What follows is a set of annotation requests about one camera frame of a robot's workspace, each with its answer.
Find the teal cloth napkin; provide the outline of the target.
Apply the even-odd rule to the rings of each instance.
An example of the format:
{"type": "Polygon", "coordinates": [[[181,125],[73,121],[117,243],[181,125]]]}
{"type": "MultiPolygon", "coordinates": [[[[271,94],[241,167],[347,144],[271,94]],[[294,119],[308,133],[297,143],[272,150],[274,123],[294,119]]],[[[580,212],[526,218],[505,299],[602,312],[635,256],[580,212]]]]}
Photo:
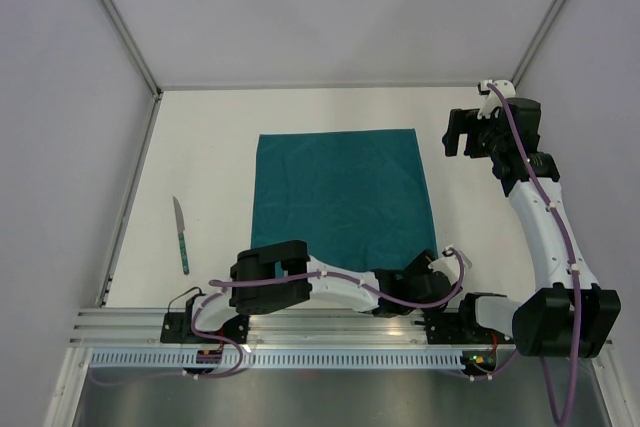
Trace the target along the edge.
{"type": "Polygon", "coordinates": [[[330,265],[404,269],[437,250],[412,129],[272,134],[258,140],[251,245],[306,242],[330,265]]]}

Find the knife with green handle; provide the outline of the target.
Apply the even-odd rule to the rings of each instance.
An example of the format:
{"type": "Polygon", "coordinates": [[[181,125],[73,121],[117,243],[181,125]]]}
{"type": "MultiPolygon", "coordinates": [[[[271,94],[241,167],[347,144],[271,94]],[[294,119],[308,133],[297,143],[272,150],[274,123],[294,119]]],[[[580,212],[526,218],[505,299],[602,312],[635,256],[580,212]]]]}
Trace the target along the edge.
{"type": "Polygon", "coordinates": [[[189,275],[190,266],[189,266],[188,252],[187,252],[186,239],[185,239],[184,214],[183,214],[183,210],[180,205],[180,202],[176,197],[173,197],[173,206],[174,206],[174,214],[175,214],[175,220],[176,220],[182,271],[184,275],[189,275]]]}

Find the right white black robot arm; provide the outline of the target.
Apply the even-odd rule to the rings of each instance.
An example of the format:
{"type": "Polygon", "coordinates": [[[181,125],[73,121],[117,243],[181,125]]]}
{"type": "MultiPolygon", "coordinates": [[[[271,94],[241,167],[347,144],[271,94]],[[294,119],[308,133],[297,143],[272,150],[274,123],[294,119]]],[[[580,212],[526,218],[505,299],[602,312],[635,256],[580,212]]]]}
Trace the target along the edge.
{"type": "Polygon", "coordinates": [[[498,294],[467,294],[457,331],[469,342],[500,332],[523,356],[596,357],[620,314],[620,297],[600,287],[575,241],[558,168],[552,155],[538,148],[540,104],[526,98],[510,98],[508,104],[488,115],[451,110],[442,142],[448,157],[462,152],[491,160],[524,232],[536,291],[523,303],[498,294]]]}

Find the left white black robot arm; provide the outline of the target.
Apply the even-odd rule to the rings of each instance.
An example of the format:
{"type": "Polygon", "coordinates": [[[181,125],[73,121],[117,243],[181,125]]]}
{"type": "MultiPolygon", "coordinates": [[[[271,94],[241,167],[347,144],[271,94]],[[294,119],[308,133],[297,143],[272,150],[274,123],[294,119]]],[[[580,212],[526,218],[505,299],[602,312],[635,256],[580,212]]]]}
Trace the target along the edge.
{"type": "Polygon", "coordinates": [[[181,333],[189,342],[240,343],[234,326],[309,301],[321,301],[373,317],[404,316],[441,309],[458,293],[430,250],[400,270],[354,272],[312,256],[300,240],[243,251],[227,280],[212,279],[213,291],[186,303],[181,333]]]}

